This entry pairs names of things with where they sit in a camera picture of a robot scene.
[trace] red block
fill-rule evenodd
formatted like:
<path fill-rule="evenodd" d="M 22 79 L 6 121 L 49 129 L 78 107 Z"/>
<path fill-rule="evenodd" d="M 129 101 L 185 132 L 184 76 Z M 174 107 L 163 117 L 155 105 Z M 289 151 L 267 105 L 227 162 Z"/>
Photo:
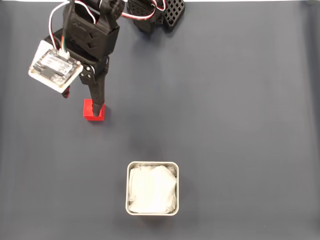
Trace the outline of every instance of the red block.
<path fill-rule="evenodd" d="M 94 116 L 92 112 L 92 99 L 85 99 L 83 105 L 83 116 L 88 121 L 104 121 L 105 120 L 105 105 L 103 104 L 99 116 Z"/>

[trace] white cloth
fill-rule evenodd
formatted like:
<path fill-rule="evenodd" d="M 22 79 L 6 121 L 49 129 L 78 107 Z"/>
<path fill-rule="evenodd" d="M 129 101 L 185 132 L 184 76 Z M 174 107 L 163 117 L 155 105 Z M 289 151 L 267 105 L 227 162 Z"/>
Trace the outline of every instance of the white cloth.
<path fill-rule="evenodd" d="M 130 170 L 129 209 L 139 214 L 168 214 L 176 209 L 173 167 L 136 166 Z"/>

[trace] cable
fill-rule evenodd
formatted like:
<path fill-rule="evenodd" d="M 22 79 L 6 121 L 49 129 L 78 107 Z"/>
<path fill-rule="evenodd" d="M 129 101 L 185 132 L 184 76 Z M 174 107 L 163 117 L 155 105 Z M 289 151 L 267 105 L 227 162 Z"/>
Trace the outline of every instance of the cable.
<path fill-rule="evenodd" d="M 158 6 L 156 8 L 163 12 L 167 8 L 167 3 L 166 3 L 166 0 L 162 0 L 162 2 L 163 2 L 163 8 Z"/>
<path fill-rule="evenodd" d="M 152 0 L 152 3 L 155 6 L 155 8 L 154 8 L 153 12 L 147 16 L 136 16 L 136 15 L 131 15 L 126 12 L 121 13 L 121 16 L 125 17 L 125 18 L 129 18 L 129 19 L 133 19 L 133 20 L 148 20 L 148 19 L 152 18 L 152 16 L 155 14 L 156 8 L 158 9 L 158 5 L 157 5 L 156 0 Z"/>
<path fill-rule="evenodd" d="M 55 39 L 54 39 L 54 34 L 53 34 L 53 31 L 52 31 L 52 16 L 54 15 L 55 11 L 58 10 L 59 8 L 61 8 L 62 6 L 64 5 L 67 5 L 70 1 L 64 1 L 62 3 L 60 3 L 58 6 L 56 6 L 52 12 L 50 13 L 50 16 L 49 16 L 49 34 L 50 34 L 50 37 L 51 37 L 51 40 L 52 40 L 52 44 L 53 44 L 53 47 L 55 49 L 57 49 L 57 46 L 56 46 L 56 42 L 55 42 Z M 91 13 L 91 11 L 89 10 L 88 6 L 85 5 L 82 1 L 79 1 L 79 0 L 75 0 L 74 1 L 76 4 L 80 4 L 82 6 L 85 7 L 85 9 L 87 10 L 88 14 L 92 17 L 92 20 L 93 20 L 93 24 L 96 24 L 96 19 L 95 17 L 93 16 L 93 14 Z"/>

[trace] gray surface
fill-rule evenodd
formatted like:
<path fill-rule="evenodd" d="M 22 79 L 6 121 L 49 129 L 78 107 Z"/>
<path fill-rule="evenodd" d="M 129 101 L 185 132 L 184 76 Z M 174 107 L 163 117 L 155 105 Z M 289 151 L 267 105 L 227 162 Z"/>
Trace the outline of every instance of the gray surface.
<path fill-rule="evenodd" d="M 55 5 L 0 2 L 1 240 L 320 238 L 305 5 L 188 3 L 150 38 L 121 19 L 104 123 L 80 81 L 65 100 L 27 75 Z M 126 213 L 140 160 L 179 165 L 176 216 Z"/>

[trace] metal container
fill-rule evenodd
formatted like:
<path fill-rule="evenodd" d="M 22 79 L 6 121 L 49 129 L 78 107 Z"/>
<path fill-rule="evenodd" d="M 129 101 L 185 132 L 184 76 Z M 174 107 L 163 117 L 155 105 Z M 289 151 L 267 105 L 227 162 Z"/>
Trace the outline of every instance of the metal container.
<path fill-rule="evenodd" d="M 176 172 L 176 186 L 175 186 L 175 195 L 176 195 L 176 206 L 175 210 L 170 213 L 136 213 L 129 210 L 129 178 L 130 178 L 130 170 L 135 166 L 172 166 Z M 173 216 L 176 215 L 179 211 L 179 167 L 172 161 L 133 161 L 131 162 L 126 171 L 126 195 L 125 195 L 125 209 L 130 215 L 134 216 Z"/>

